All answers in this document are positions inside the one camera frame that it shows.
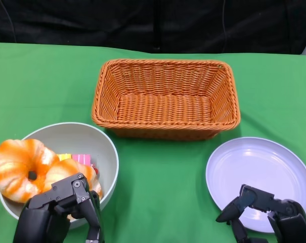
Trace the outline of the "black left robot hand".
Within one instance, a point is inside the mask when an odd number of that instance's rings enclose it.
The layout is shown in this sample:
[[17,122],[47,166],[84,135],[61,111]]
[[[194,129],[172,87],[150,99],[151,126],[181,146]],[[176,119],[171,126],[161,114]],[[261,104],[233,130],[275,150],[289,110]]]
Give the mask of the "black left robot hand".
[[85,242],[104,242],[100,198],[84,174],[77,173],[52,184],[50,190],[27,201],[19,216],[14,242],[63,242],[71,215],[86,219],[89,230]]

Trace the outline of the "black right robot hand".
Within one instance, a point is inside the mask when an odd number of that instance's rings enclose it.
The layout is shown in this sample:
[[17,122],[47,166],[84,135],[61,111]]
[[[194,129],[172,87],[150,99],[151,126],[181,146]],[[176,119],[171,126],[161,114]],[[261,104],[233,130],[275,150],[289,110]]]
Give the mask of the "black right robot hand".
[[231,225],[236,242],[267,242],[264,238],[249,237],[240,216],[249,207],[267,213],[277,242],[306,242],[306,213],[291,199],[275,199],[274,195],[243,184],[238,197],[220,213],[216,221]]

